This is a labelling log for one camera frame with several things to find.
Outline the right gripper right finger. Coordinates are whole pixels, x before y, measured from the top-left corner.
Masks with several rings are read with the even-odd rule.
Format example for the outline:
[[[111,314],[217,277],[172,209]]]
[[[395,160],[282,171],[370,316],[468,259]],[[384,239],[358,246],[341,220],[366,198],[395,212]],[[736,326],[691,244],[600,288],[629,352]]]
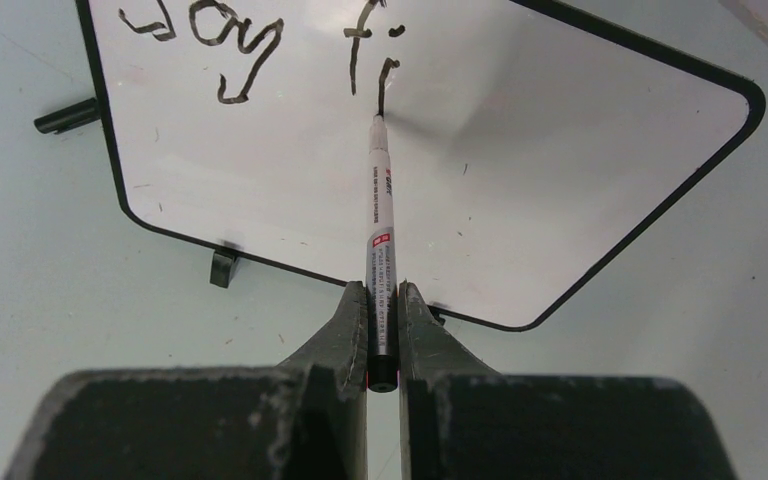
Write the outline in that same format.
[[[406,479],[733,479],[698,397],[664,377],[503,374],[400,285]]]

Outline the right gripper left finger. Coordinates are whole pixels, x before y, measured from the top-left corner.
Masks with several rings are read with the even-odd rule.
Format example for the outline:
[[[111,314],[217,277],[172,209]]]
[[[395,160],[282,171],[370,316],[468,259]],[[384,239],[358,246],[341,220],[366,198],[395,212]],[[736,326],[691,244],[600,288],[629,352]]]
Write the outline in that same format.
[[[40,401],[8,479],[364,479],[367,299],[274,366],[81,370]]]

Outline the black white marker pen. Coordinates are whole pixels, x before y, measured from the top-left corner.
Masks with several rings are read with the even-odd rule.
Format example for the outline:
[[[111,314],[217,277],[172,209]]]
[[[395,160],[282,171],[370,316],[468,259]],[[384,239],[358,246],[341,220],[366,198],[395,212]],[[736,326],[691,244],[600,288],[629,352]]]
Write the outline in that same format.
[[[386,123],[373,117],[365,172],[367,193],[366,298],[367,387],[389,393],[398,386],[394,205]]]

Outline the black framed whiteboard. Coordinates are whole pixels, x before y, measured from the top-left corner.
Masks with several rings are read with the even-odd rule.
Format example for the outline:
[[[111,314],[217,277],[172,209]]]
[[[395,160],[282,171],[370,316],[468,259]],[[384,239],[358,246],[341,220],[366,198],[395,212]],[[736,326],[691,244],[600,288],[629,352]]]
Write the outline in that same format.
[[[81,1],[124,213],[342,283],[368,130],[397,275],[539,325],[759,125],[751,80],[557,1]]]

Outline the black marker cap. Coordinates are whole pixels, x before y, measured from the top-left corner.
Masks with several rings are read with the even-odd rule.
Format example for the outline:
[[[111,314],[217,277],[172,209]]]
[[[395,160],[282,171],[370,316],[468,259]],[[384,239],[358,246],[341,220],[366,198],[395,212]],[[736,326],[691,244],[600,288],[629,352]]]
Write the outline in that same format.
[[[33,121],[41,134],[62,134],[100,119],[98,100],[90,98],[56,110]]]

